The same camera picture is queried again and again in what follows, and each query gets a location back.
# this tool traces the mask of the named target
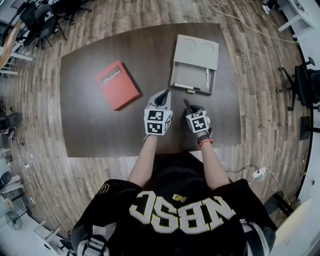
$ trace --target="cable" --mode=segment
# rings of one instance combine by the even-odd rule
[[[253,182],[256,178],[253,178],[248,184],[250,185],[251,182]]]
[[[22,156],[21,151],[20,151],[20,147],[19,147],[19,143],[20,143],[20,142],[18,142],[18,140],[16,140],[16,145],[17,145],[17,147],[18,147],[18,151],[19,151],[20,157],[21,157],[23,160],[25,160],[25,158]]]
[[[252,167],[252,166],[255,167],[259,171],[259,168],[257,166],[255,166],[254,164],[250,164],[250,165],[247,165],[247,166],[243,167],[242,169],[240,169],[238,171],[226,170],[226,172],[237,174],[237,173],[241,172],[242,170],[244,170],[244,169],[246,169],[248,167]]]
[[[276,155],[276,152],[277,152],[277,151],[280,151],[280,152],[281,152],[281,160],[282,160],[282,158],[283,158],[283,153],[282,153],[281,149],[277,148],[277,149],[273,152],[273,154],[272,154],[272,160],[271,160],[271,170],[272,170],[272,171],[274,170],[274,159],[275,159],[275,155]],[[278,184],[279,184],[279,186],[280,186],[280,188],[281,188],[281,190],[282,190],[282,192],[283,192],[283,195],[284,195],[285,199],[289,202],[289,205],[290,205],[290,201],[289,201],[289,199],[287,198],[286,193],[285,193],[284,189],[282,188],[282,186],[280,185],[280,182],[279,182],[279,180],[277,179],[276,175],[275,175],[271,170],[269,170],[268,168],[265,168],[265,169],[268,170],[268,171],[273,175],[273,177],[275,178],[276,182],[278,182]]]
[[[288,197],[286,196],[286,193],[285,193],[284,189],[283,189],[282,186],[280,185],[280,182],[279,182],[279,180],[277,179],[276,175],[275,175],[272,171],[270,171],[268,168],[265,168],[265,169],[268,170],[268,171],[273,175],[273,177],[275,178],[276,182],[278,182],[278,184],[279,184],[279,186],[280,186],[280,188],[281,188],[281,190],[282,190],[282,192],[283,192],[283,195],[284,195],[285,199],[288,201],[288,203],[289,203],[289,205],[290,205],[291,203],[290,203]]]
[[[21,160],[21,168],[24,170],[24,177],[26,177],[28,183],[29,183],[29,187],[31,189],[31,193],[32,193],[32,200],[33,200],[33,203],[36,205],[37,204],[37,201],[36,201],[36,193],[37,193],[37,188],[34,184],[34,182],[28,177],[30,174],[34,176],[34,179],[36,179],[36,174],[37,174],[37,171],[36,169],[34,168],[34,172],[31,170],[30,168],[30,164],[32,163],[32,161],[28,164],[29,167],[26,167],[26,164],[27,164],[27,161],[26,159],[22,156],[21,154],[21,151],[20,151],[20,147],[19,147],[19,144],[21,143],[21,138],[19,139],[18,136],[17,136],[17,140],[16,140],[16,144],[17,144],[17,147],[18,147],[18,151],[19,151],[19,154],[20,154],[20,157],[22,158]]]
[[[240,18],[235,17],[235,16],[232,16],[232,15],[225,14],[225,13],[223,13],[222,11],[219,11],[219,10],[215,9],[215,8],[211,5],[211,3],[209,2],[209,0],[206,0],[206,1],[207,1],[208,4],[211,6],[211,8],[212,8],[213,10],[215,10],[216,12],[218,12],[218,13],[220,13],[220,14],[223,14],[223,15],[225,15],[225,16],[227,16],[227,17],[232,17],[232,18],[235,18],[235,19],[241,21],[247,28],[249,28],[249,29],[251,29],[251,30],[253,30],[253,31],[259,32],[260,34],[262,34],[262,35],[264,35],[264,36],[266,36],[266,37],[269,37],[269,38],[271,38],[271,39],[277,39],[277,40],[281,40],[281,41],[288,42],[288,43],[297,43],[296,41],[283,40],[283,39],[281,39],[281,38],[277,38],[277,37],[270,36],[270,35],[268,35],[268,34],[264,34],[264,33],[260,32],[260,31],[257,30],[257,29],[254,29],[254,28],[249,27],[249,26],[248,26],[244,21],[242,21]]]

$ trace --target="black jersey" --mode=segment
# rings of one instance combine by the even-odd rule
[[[89,237],[93,225],[117,223],[106,243],[111,256],[244,255],[240,220],[275,229],[245,179],[212,191],[191,154],[157,156],[143,189],[117,179],[103,184],[76,224],[82,228],[72,244]]]

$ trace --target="red wristband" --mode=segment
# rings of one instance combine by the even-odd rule
[[[200,141],[199,147],[201,147],[201,146],[202,146],[204,143],[206,143],[206,142],[210,142],[211,144],[214,143],[214,141],[213,141],[212,138],[206,138],[206,139]]]

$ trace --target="power outlet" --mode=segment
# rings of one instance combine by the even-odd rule
[[[266,167],[262,167],[262,168],[260,168],[259,170],[256,170],[256,171],[252,174],[252,176],[253,176],[253,178],[255,179],[255,178],[258,178],[258,177],[264,175],[265,173],[266,173]]]

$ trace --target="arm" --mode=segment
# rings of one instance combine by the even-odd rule
[[[198,132],[197,136],[200,137],[206,134],[204,131]],[[229,177],[220,163],[211,143],[205,142],[200,147],[203,159],[203,168],[205,181],[208,187],[215,190],[218,187],[229,184]]]
[[[139,157],[131,171],[129,181],[143,187],[151,178],[158,137],[149,135],[140,151]]]

